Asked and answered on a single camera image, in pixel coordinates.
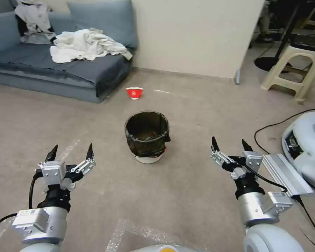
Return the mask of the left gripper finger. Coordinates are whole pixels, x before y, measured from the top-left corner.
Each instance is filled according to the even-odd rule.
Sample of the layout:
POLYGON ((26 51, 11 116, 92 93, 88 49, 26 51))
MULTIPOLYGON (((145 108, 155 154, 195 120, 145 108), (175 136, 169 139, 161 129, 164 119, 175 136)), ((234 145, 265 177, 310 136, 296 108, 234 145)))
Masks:
POLYGON ((81 163, 78 165, 74 166, 71 170, 70 173, 76 173, 76 174, 82 174, 85 175, 88 172, 90 172, 94 167, 96 166, 96 162, 94 160, 94 152, 93 152, 93 144, 91 143, 89 145, 87 154, 86 154, 86 159, 83 160, 81 163))
POLYGON ((54 161, 56 158, 58 150, 58 145, 55 145, 54 148, 47 154, 45 161, 54 161))

